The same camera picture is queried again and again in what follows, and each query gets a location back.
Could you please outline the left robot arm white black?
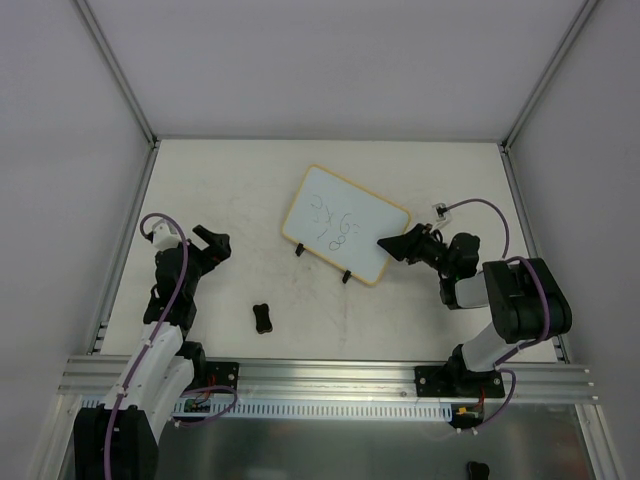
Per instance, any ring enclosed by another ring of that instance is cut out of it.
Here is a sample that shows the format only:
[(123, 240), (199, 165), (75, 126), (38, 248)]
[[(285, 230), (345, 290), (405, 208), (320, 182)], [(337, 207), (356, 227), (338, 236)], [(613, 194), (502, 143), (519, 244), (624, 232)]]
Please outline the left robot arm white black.
[(203, 242), (194, 245), (169, 220), (157, 222), (146, 239), (156, 248), (155, 283), (143, 316), (142, 338), (115, 384), (94, 407), (81, 408), (73, 426), (75, 476), (78, 479), (152, 479), (159, 443), (175, 404), (235, 389), (209, 375), (203, 346), (188, 340), (201, 278), (228, 260), (225, 233), (201, 225), (193, 229)]

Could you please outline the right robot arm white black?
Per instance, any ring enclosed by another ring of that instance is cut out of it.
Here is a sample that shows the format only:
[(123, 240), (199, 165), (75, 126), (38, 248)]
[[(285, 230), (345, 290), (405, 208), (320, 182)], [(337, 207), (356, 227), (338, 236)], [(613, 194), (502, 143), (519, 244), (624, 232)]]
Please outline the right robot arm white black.
[(571, 329), (571, 308), (541, 258), (481, 262), (478, 236), (462, 232), (445, 242), (440, 232), (423, 224), (381, 238), (377, 244), (399, 262), (424, 263), (434, 269), (447, 308), (490, 311), (489, 324), (456, 346), (443, 365), (415, 367), (420, 398), (502, 398), (500, 366)]

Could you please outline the black whiteboard eraser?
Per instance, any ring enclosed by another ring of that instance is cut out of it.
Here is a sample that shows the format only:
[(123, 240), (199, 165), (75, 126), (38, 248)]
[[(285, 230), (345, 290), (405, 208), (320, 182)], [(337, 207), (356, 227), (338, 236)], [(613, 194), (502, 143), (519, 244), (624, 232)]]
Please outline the black whiteboard eraser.
[(252, 307), (255, 316), (255, 328), (258, 334), (271, 333), (273, 325), (270, 318), (270, 308), (266, 303), (256, 304)]

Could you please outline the yellow framed whiteboard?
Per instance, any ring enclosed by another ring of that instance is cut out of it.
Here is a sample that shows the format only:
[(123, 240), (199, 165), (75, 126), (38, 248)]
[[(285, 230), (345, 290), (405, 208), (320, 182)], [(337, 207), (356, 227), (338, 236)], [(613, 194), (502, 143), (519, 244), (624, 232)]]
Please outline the yellow framed whiteboard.
[(410, 212), (320, 166), (310, 166), (282, 224), (282, 235), (351, 278), (376, 285), (390, 260), (378, 240), (406, 232)]

